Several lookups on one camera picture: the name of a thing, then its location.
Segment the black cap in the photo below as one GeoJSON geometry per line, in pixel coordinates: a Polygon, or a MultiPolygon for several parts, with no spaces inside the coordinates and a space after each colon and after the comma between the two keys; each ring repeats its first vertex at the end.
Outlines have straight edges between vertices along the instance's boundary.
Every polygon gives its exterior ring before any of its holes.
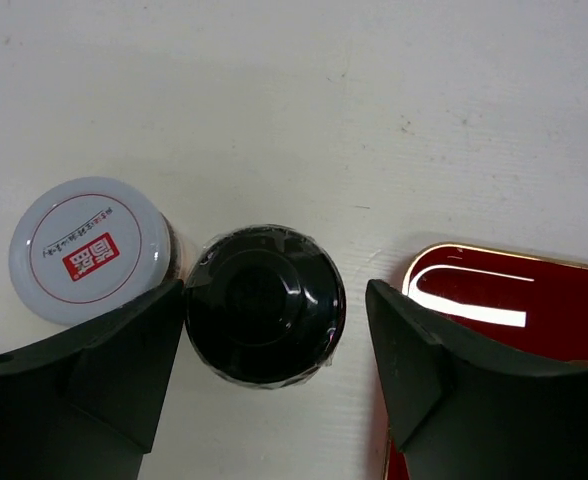
{"type": "Polygon", "coordinates": [[[216,241],[188,280],[187,333],[228,380],[298,383],[331,356],[345,324],[336,266],[311,238],[261,225],[216,241]]]}

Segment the red label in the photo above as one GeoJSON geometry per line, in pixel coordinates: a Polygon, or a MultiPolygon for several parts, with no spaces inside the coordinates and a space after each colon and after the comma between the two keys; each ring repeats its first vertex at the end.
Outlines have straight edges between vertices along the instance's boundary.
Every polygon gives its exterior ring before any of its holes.
{"type": "Polygon", "coordinates": [[[63,258],[63,265],[65,265],[72,281],[76,282],[108,264],[119,255],[120,252],[110,234],[104,233],[63,258]]]}

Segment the white surface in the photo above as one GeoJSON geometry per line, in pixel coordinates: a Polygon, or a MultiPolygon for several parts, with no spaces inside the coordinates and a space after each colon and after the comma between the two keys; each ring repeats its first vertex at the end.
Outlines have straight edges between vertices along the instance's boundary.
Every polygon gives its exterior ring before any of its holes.
{"type": "Polygon", "coordinates": [[[366,280],[450,239],[588,260],[588,0],[0,1],[0,352],[58,331],[7,247],[83,175],[199,242],[290,225],[348,290],[334,365],[302,387],[227,385],[184,338],[141,479],[372,478],[366,280]]]}
{"type": "Polygon", "coordinates": [[[167,223],[148,198],[113,178],[83,177],[48,190],[21,217],[10,243],[10,279],[30,310],[69,326],[114,310],[159,285],[170,257],[167,223]],[[95,225],[92,220],[100,214],[95,225]],[[67,236],[85,231],[87,224],[91,228],[68,244],[67,236]],[[63,258],[72,253],[76,257],[83,246],[104,235],[116,247],[110,250],[111,258],[94,263],[85,248],[88,268],[100,266],[80,278],[83,272],[72,266],[72,277],[63,258]],[[58,248],[52,249],[53,243],[58,248]]]}

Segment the black plastic part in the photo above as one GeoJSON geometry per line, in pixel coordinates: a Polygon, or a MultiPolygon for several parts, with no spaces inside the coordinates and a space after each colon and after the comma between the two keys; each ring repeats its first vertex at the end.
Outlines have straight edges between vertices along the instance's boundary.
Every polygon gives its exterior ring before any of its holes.
{"type": "Polygon", "coordinates": [[[192,272],[187,302],[187,332],[203,361],[228,380],[268,388],[318,370],[345,324],[345,291],[329,256],[275,225],[218,240],[192,272]]]}
{"type": "Polygon", "coordinates": [[[185,315],[168,282],[0,355],[0,480],[134,480],[154,442],[185,315]]]}
{"type": "Polygon", "coordinates": [[[497,343],[380,280],[366,304],[412,480],[588,479],[588,368],[497,343]]]}

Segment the red circle line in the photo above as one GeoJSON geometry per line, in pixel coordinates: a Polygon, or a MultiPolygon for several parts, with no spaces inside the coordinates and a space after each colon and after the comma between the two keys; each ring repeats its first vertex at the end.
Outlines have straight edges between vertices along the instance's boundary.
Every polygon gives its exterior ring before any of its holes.
{"type": "Polygon", "coordinates": [[[32,234],[32,240],[34,239],[34,237],[36,237],[36,233],[38,232],[38,229],[41,228],[41,224],[45,221],[45,219],[54,210],[56,210],[58,207],[60,207],[64,203],[69,202],[70,200],[74,200],[76,198],[81,198],[81,197],[105,197],[105,198],[109,198],[110,200],[115,201],[116,203],[121,204],[123,206],[123,208],[125,208],[128,212],[130,212],[130,215],[132,215],[132,218],[134,219],[134,222],[136,223],[136,228],[138,229],[139,247],[138,247],[138,257],[136,257],[136,263],[134,264],[134,268],[132,268],[132,271],[127,276],[127,278],[125,280],[123,280],[123,283],[121,283],[118,287],[116,287],[114,290],[112,290],[107,295],[102,296],[101,298],[97,298],[95,300],[90,300],[89,302],[73,302],[71,300],[65,300],[63,298],[57,297],[52,292],[50,292],[49,290],[47,290],[47,288],[45,288],[43,286],[43,284],[40,282],[40,280],[36,276],[36,272],[34,271],[34,265],[32,264],[32,247],[34,245],[34,242],[33,241],[30,242],[30,248],[29,248],[29,251],[28,251],[28,258],[29,258],[29,262],[30,262],[30,270],[32,271],[32,276],[34,277],[34,280],[36,280],[36,283],[38,284],[38,286],[41,287],[41,289],[45,293],[47,293],[50,297],[58,300],[59,302],[69,303],[69,304],[72,304],[72,305],[87,305],[89,303],[100,302],[101,300],[104,300],[107,297],[110,297],[110,296],[114,295],[116,292],[118,292],[128,282],[128,280],[130,279],[130,277],[134,274],[134,271],[136,270],[136,267],[138,266],[138,262],[141,259],[141,253],[143,251],[143,233],[141,232],[141,226],[138,223],[138,219],[136,218],[136,216],[134,215],[134,213],[132,212],[132,210],[130,210],[130,208],[127,205],[125,205],[123,202],[121,202],[120,200],[117,200],[114,197],[110,197],[109,195],[103,195],[102,193],[84,193],[82,195],[76,195],[76,196],[70,197],[67,200],[64,200],[61,203],[59,203],[58,205],[56,205],[49,212],[47,212],[47,214],[41,219],[40,222],[38,222],[38,225],[36,226],[36,229],[34,230],[34,233],[32,234]]]}

